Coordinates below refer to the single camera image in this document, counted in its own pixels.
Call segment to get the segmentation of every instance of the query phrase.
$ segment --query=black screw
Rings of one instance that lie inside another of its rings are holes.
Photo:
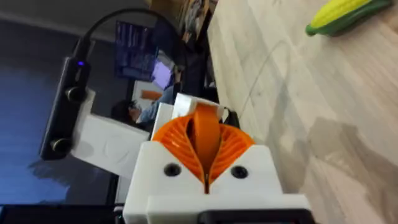
[[[71,139],[61,138],[50,142],[52,150],[62,154],[69,153],[72,149]]]
[[[175,177],[181,173],[181,167],[179,165],[173,164],[173,163],[167,164],[164,167],[164,173],[168,177]]]
[[[72,103],[82,103],[86,100],[86,90],[82,87],[72,87],[66,90],[65,94]]]
[[[245,179],[248,175],[249,172],[246,168],[243,166],[234,166],[231,169],[232,176],[238,179]]]

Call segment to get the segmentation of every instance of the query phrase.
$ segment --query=white robot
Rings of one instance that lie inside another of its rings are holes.
[[[122,9],[100,19],[67,57],[42,141],[42,159],[67,154],[131,179],[122,222],[128,224],[308,223],[304,195],[284,194],[269,149],[238,128],[219,124],[224,108],[178,94],[161,104],[149,133],[91,114],[86,88],[90,36]]]

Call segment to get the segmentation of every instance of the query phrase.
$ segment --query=monitor screen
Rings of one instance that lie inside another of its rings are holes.
[[[152,73],[152,77],[154,79],[153,83],[164,90],[170,83],[171,75],[171,69],[164,65],[160,60],[156,60],[155,69]]]

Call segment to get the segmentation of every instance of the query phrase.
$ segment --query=wood grain surface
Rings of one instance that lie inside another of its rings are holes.
[[[220,0],[208,29],[219,98],[318,222],[398,223],[398,7],[306,36],[326,2]]]

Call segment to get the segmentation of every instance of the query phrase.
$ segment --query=dark floor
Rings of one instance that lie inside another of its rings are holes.
[[[76,37],[0,21],[0,204],[102,204],[110,173],[72,157],[44,162],[38,155],[62,58]],[[127,83],[113,78],[112,44],[97,42],[89,86],[94,113],[108,116]]]

